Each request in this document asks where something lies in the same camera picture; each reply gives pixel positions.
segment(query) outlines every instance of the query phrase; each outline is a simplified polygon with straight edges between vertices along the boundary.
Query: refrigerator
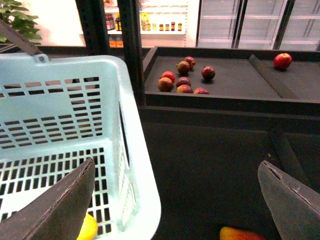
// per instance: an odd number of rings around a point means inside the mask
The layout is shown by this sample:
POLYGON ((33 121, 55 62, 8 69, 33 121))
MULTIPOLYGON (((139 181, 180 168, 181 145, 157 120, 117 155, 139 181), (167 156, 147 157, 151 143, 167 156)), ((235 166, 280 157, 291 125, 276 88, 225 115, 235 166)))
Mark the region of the refrigerator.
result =
POLYGON ((320 0, 202 0, 197 46, 317 50, 320 0))
POLYGON ((295 0, 280 49, 319 51, 320 0, 295 0))

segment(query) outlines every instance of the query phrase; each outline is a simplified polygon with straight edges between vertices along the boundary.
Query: red apple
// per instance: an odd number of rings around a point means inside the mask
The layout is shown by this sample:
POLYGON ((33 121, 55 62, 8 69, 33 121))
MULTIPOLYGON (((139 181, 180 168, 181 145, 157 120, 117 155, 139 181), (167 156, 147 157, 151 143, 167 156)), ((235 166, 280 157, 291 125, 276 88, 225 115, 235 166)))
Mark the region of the red apple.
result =
POLYGON ((220 230, 220 240, 266 240, 263 236, 252 232, 225 226, 220 230))
POLYGON ((176 87, 179 87, 183 84, 189 85, 191 87, 191 82, 190 82, 189 78, 187 78, 186 76, 179 77, 179 79, 175 85, 176 85, 176 87))
POLYGON ((210 81, 215 77, 216 71, 214 70, 214 68, 212 66, 205 66, 202 69, 201 74, 202 74, 202 77, 204 78, 204 80, 210 81))
POLYGON ((204 87, 198 87, 194 90, 194 94, 210 94, 210 92, 204 87))
POLYGON ((165 71, 164 73, 162 73, 162 75, 160 76, 160 78, 168 78, 171 79, 172 83, 175 83, 176 80, 176 76, 172 71, 165 71))
POLYGON ((288 53, 280 53, 273 60, 276 69, 286 70, 292 63, 292 57, 288 53))
POLYGON ((174 83, 168 77, 163 77, 158 80, 158 89, 161 92, 170 92, 174 88, 174 83))
POLYGON ((181 86, 178 86, 178 88, 176 89, 176 92, 183 93, 183 94, 192 94, 194 91, 189 85, 183 84, 181 86))
POLYGON ((187 61, 181 61, 176 66, 176 69, 180 73, 180 75, 186 75, 190 71, 190 64, 187 61))
POLYGON ((192 56, 186 56, 184 58, 184 61, 186 61, 190 65, 190 69, 192 69, 196 65, 196 60, 192 56))

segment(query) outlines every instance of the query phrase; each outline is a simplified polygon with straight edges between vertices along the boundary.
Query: light blue plastic basket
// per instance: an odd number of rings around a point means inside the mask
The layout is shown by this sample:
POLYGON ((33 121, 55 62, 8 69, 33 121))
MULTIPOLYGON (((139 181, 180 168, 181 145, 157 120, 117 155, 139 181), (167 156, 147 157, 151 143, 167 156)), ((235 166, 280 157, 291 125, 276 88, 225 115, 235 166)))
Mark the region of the light blue plastic basket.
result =
POLYGON ((87 157, 96 239, 151 239, 161 204, 125 63, 0 54, 1 221, 87 157))

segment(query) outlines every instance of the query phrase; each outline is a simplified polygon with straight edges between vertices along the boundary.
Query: black display tray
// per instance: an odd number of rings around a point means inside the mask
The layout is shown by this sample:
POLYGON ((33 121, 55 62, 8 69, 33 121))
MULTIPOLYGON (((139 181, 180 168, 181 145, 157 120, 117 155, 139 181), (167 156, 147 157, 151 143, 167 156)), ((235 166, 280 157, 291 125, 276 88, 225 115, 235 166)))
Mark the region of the black display tray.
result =
POLYGON ((153 240, 218 240, 224 226, 280 240, 258 182, 263 160, 296 179, 307 178, 320 193, 320 132, 308 127, 319 125, 318 118, 158 106, 138 110, 161 200, 153 240), (275 133, 278 128, 282 136, 275 133), (281 154, 288 151, 298 160, 281 154))
POLYGON ((320 101, 319 62, 294 61, 286 71, 276 70, 273 61, 262 61, 299 99, 320 101))
POLYGON ((270 65, 279 53, 281 51, 276 50, 152 48, 143 60, 146 104, 317 116, 320 52, 288 51, 294 62, 287 71, 270 65), (175 66, 186 56, 196 59, 194 71, 189 73, 191 87, 205 87, 210 95, 176 93, 176 87, 171 92, 159 91, 160 75, 172 71, 178 78, 175 66), (204 65, 212 65, 216 70, 211 84, 202 80, 204 65))

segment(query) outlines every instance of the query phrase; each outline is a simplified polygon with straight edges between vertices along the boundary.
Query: yellow lemon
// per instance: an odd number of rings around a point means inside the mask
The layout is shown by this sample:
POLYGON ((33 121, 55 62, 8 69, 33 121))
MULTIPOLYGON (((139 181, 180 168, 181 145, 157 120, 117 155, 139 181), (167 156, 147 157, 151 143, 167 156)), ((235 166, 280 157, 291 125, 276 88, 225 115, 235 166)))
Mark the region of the yellow lemon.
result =
POLYGON ((83 220, 83 224, 76 240, 92 240, 98 232, 98 223, 90 215, 86 214, 83 220))

